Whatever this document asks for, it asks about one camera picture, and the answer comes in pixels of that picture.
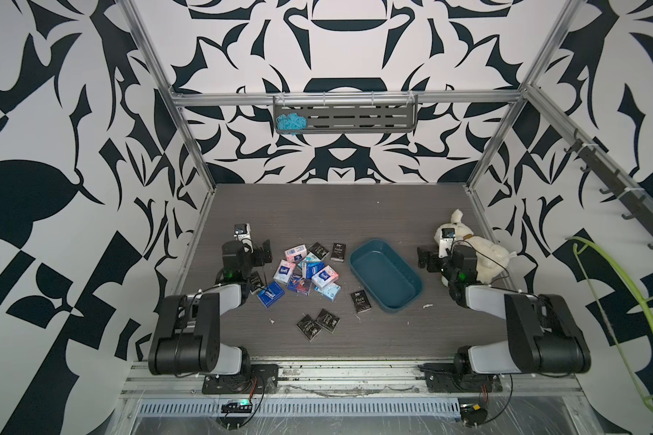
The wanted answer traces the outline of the pink blue Tempo tissue pack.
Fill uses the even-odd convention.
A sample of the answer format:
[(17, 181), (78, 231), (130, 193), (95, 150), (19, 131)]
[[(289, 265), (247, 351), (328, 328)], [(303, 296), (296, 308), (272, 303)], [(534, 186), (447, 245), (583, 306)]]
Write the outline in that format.
[(278, 269), (273, 276), (273, 280), (287, 285), (293, 275), (295, 267), (295, 263), (289, 262), (285, 259), (281, 260)]

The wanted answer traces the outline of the dark blue Tempo tissue pack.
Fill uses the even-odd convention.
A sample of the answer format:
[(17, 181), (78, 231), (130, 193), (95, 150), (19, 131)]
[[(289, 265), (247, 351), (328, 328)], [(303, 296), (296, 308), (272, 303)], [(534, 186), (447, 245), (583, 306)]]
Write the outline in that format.
[(277, 282), (271, 282), (269, 285), (259, 291), (258, 299), (261, 304), (263, 304), (263, 306), (269, 308), (270, 306), (276, 304), (279, 299), (283, 297), (283, 295), (285, 295), (285, 290), (283, 287)]

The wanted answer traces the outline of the teal plastic storage box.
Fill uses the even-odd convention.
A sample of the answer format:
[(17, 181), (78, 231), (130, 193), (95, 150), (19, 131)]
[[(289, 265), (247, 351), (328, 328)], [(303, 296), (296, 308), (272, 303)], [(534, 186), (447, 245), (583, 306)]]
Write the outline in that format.
[(382, 239), (371, 239), (356, 248), (348, 264), (359, 283), (386, 313), (400, 312), (424, 292), (421, 277)]

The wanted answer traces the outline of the anime print tissue pack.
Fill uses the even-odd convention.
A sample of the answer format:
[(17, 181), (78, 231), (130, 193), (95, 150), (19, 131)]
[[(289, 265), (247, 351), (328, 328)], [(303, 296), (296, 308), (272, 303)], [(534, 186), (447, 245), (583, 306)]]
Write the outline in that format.
[(305, 277), (298, 277), (293, 275), (288, 279), (288, 290), (298, 295), (309, 295), (311, 292), (312, 283)]

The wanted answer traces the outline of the blue barcode tissue pack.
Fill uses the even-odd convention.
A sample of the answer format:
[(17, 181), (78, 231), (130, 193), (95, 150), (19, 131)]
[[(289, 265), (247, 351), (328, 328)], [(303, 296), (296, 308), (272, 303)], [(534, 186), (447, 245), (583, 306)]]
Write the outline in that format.
[(326, 264), (324, 262), (305, 263), (302, 267), (303, 277), (305, 277), (305, 279), (312, 279), (314, 275), (317, 275), (325, 267)]

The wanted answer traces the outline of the pink white Tempo tissue pack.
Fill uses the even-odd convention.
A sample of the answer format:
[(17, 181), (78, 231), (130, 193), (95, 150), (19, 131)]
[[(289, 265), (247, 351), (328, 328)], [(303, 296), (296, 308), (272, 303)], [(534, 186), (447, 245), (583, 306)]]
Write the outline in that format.
[(325, 266), (311, 277), (311, 281), (316, 287), (325, 288), (337, 281), (338, 278), (339, 275), (334, 268)]

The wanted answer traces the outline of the light blue bunny tissue pack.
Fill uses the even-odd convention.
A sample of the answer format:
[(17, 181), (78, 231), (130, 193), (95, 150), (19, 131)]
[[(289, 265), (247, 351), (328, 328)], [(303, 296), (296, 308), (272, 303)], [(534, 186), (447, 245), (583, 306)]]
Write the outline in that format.
[(319, 292), (323, 297), (326, 297), (328, 300), (334, 302), (337, 298), (338, 293), (341, 290), (341, 286), (336, 282), (333, 282), (327, 286), (317, 287), (317, 292)]

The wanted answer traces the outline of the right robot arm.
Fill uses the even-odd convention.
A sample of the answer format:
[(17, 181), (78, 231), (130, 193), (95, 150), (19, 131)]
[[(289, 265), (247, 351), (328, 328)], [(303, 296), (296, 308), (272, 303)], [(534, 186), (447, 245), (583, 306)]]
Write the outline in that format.
[(505, 341), (459, 348), (449, 373), (549, 376), (591, 369), (589, 346), (560, 295), (533, 295), (482, 283), (476, 270), (478, 253), (469, 244), (457, 243), (442, 257), (426, 248), (419, 248), (417, 255), (419, 268), (440, 273), (459, 306), (505, 322)]

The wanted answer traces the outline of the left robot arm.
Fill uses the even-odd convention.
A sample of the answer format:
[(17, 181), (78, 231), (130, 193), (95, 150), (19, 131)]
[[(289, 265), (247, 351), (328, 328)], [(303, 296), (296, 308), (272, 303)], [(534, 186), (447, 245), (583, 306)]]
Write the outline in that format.
[(256, 266), (272, 261), (270, 241), (256, 248), (248, 240), (222, 245), (222, 268), (215, 284), (194, 294), (165, 297), (147, 359), (153, 375), (195, 374), (249, 382), (251, 363), (243, 347), (221, 342), (221, 317), (244, 306), (260, 289)]

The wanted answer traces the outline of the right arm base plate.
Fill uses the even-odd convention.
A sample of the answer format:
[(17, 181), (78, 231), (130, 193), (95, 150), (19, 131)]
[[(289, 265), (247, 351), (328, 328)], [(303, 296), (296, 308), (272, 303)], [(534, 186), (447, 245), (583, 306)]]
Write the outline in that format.
[(502, 383), (494, 375), (460, 373), (448, 362), (426, 362), (418, 366), (430, 393), (498, 393)]

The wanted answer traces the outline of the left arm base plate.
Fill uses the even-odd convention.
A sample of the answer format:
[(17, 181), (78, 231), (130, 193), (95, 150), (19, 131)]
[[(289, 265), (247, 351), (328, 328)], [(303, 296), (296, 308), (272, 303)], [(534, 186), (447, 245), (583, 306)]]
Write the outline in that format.
[(206, 395), (274, 393), (278, 380), (277, 364), (251, 364), (234, 375), (206, 375), (201, 392)]

